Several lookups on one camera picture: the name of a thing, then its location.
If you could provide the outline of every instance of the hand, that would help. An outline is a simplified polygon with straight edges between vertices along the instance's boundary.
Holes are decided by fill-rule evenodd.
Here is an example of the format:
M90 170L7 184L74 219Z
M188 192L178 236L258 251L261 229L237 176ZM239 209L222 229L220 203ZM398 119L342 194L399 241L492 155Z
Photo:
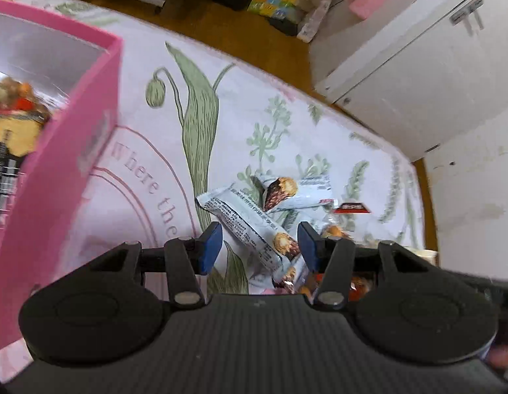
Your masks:
M493 367L508 369L508 345L491 348L487 355L487 362Z

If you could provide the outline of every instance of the red curved line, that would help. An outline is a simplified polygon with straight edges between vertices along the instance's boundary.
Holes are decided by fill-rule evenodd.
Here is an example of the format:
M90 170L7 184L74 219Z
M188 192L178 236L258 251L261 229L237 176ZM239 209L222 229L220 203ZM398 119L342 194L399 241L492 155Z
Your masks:
M148 217L148 214L147 214L145 208L143 207L143 204L141 204L141 202L139 201L139 198L134 194L134 192L130 189L130 187L128 185L126 185L126 183L120 177L114 175L107 168L94 167L94 169L96 169L100 172L108 173L111 177L113 177L116 181L118 181L121 185L123 185L123 187L126 188L126 190L131 194L131 196L134 197L134 200L137 202L138 206L141 208L141 211L145 215L146 221L148 222L148 226L150 226L150 231L152 233L152 237L154 238L155 247L159 247L158 239L156 238L155 232L152 229L152 222L150 222L150 218Z
M192 224L192 231L194 232L194 237L196 236L196 226L194 225L194 218L192 218L192 212L190 211L190 205L188 203L188 198L187 198L187 195L185 193L185 190L183 189L183 186L181 185L181 182L179 180L179 178L177 177L176 175L176 172L174 172L174 169L172 168L172 166L170 165L170 163L168 163L168 160L166 158L163 157L163 155L158 151L158 149L152 145L152 142L150 142L147 138L145 138L142 134L140 134L139 132L136 132L135 130L132 130L131 128L129 127L126 127L126 126L120 126L120 125L116 125L116 127L119 127L119 128L123 128L125 130L128 130L129 132L132 132L134 134L136 134L137 136L139 136L142 140L144 140L149 146L150 148L152 148L155 153L165 162L165 164L168 166L168 168L170 169L170 171L172 172L174 178L176 179L176 182L177 182L177 185L179 185L180 189L181 189L181 192L183 193L183 197L185 197L185 203L187 205L187 211L188 211L188 215L190 216L190 223Z
M135 206L134 206L134 203L132 203L132 202L130 201L130 199L129 199L129 198L128 198L125 194L124 194L124 192L123 192L123 191L121 191L121 189L120 189L120 188L119 188L116 184L114 184L113 182L109 181L109 180L108 180L108 179L106 179L105 177L102 177L101 175L96 175L96 174L94 174L94 173L91 173L91 174L90 174L90 176L99 177L99 178L101 178L101 179L103 179L103 180L107 181L107 182L108 182L110 185L112 185L112 186L113 186L116 190L118 190L118 191L119 191L119 192L123 195L123 197L125 197L125 198L126 198L126 201L128 201L128 203L132 206L132 209L134 209L135 214L138 216L139 222L141 223L141 226L143 227L143 231L145 231L146 240L149 242L149 241L150 241L150 239L148 238L148 234L147 234L147 232L146 232L146 226L145 226L145 223L143 222L143 219L141 219L140 214L138 213L137 209L136 209L136 208L135 208Z

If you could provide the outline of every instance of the white tablecloth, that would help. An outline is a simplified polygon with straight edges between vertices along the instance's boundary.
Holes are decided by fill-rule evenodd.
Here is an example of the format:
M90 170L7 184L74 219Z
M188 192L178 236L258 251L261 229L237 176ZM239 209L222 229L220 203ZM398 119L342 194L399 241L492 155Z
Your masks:
M118 127L91 174L56 276L123 241L158 247L170 238L199 235L214 217L196 205L195 196L236 182L256 197L250 177L260 173L302 177L328 171L336 198L363 202L375 216L369 238L423 248L413 167L343 114L250 65L129 16L74 0L15 1L124 39ZM360 221L356 216L344 222L350 228ZM246 293L263 269L226 231L224 239L229 247L218 257L212 286ZM164 278L149 277L147 287L164 295ZM251 293L264 288L249 285ZM0 378L27 361L22 341L3 350Z

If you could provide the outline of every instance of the white cabinet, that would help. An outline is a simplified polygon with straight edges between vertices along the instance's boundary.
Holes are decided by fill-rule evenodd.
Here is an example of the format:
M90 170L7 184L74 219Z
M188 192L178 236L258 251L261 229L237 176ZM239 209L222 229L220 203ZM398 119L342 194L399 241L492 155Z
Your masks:
M464 1L336 103L413 160L498 115L508 107L508 0Z

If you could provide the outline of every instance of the metal latch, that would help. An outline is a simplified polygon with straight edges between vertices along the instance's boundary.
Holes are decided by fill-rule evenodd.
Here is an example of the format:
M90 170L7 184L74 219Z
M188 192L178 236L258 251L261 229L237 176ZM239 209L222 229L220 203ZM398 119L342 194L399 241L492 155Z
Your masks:
M453 25L457 25L457 23L462 22L467 16L471 13L475 13L476 10L483 5L483 0L473 0L467 6L461 8L460 10L455 11L449 20ZM475 19L478 22L480 29L483 29L483 23L480 16L475 13Z

